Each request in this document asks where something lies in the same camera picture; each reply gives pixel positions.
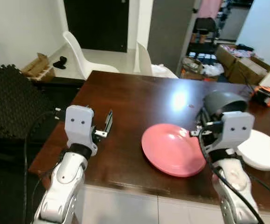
black door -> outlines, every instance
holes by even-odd
[[[64,0],[64,5],[81,48],[127,51],[129,0]]]

wooden table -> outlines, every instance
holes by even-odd
[[[145,158],[141,137],[150,126],[170,123],[194,130],[194,119],[205,95],[214,90],[248,95],[240,84],[168,79],[94,71],[72,104],[94,109],[94,124],[102,129],[110,109],[113,125],[110,135],[98,144],[97,155],[86,170],[88,184],[111,188],[134,188],[145,193],[171,198],[218,203],[211,183],[212,172],[206,166],[189,178],[176,178],[158,171]],[[251,102],[248,111],[256,120],[254,129],[270,136],[270,108]],[[64,123],[59,122],[29,171],[41,175],[58,160],[66,147]],[[246,170],[270,185],[270,172],[246,167]],[[49,180],[44,181],[48,187]],[[252,182],[252,193],[259,208],[270,210],[270,193]]]

cardboard box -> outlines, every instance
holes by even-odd
[[[204,81],[216,82],[216,81],[218,81],[218,78],[219,78],[219,76],[204,77]]]
[[[226,49],[223,48],[223,46],[225,46],[224,44],[221,44],[218,46],[218,49],[215,53],[215,56],[217,58],[217,60],[226,68],[226,69],[230,69],[231,66],[233,66],[233,64],[239,59],[238,57],[235,57],[234,55],[232,55],[230,52],[228,52]],[[236,49],[236,45],[227,45],[230,48],[235,48]]]
[[[47,66],[39,73],[38,77],[28,77],[28,79],[38,82],[49,82],[54,76],[55,73],[53,67]]]
[[[49,65],[48,57],[41,53],[37,53],[37,59],[30,62],[23,69],[22,74],[27,77],[38,77],[40,72]]]
[[[258,58],[242,58],[234,64],[228,77],[232,83],[258,85],[270,71],[270,66]]]
[[[186,79],[195,79],[195,80],[202,80],[203,79],[203,75],[201,75],[202,72],[202,62],[194,59],[194,58],[190,58],[187,57],[186,60],[183,61],[187,61],[188,64],[183,64],[182,65],[182,70],[181,70],[181,74],[180,77],[181,78],[186,78]],[[198,67],[193,69],[190,64],[197,64]]]
[[[224,76],[228,78],[233,71],[235,63],[240,60],[240,58],[232,55],[229,51],[224,49],[223,46],[226,45],[230,48],[237,48],[237,46],[233,44],[220,44],[217,48],[215,56],[224,68]]]
[[[203,80],[203,75],[200,73],[193,73],[190,71],[185,71],[181,73],[181,78],[186,78],[186,79],[195,79],[195,80]]]

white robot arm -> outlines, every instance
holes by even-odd
[[[105,131],[96,131],[92,126],[93,110],[72,105],[66,110],[65,132],[68,151],[55,167],[51,186],[44,194],[35,213],[34,224],[70,224],[72,222],[77,195],[84,183],[84,171],[88,160],[97,153],[94,139],[106,137],[112,125],[110,111]]]
[[[253,115],[244,112],[246,107],[247,103],[238,95],[212,92],[204,98],[204,106],[197,116],[197,131],[191,132],[192,136],[199,137],[202,153],[216,171],[212,182],[219,195],[226,224],[263,223],[251,194],[250,178],[236,155],[237,147],[249,138],[255,120]]]

white floor tile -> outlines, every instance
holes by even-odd
[[[82,51],[88,61],[93,63],[112,65],[121,73],[134,73],[134,49],[129,49],[127,53],[91,49],[82,49]],[[50,65],[53,65],[54,62],[58,61],[60,56],[67,58],[67,62],[65,64],[66,69],[62,70],[54,67],[55,75],[57,77],[83,79],[83,76],[78,67],[78,63],[74,56],[74,52],[69,45],[65,44],[61,49],[59,49],[50,57]]]
[[[82,223],[157,224],[157,197],[87,186]]]

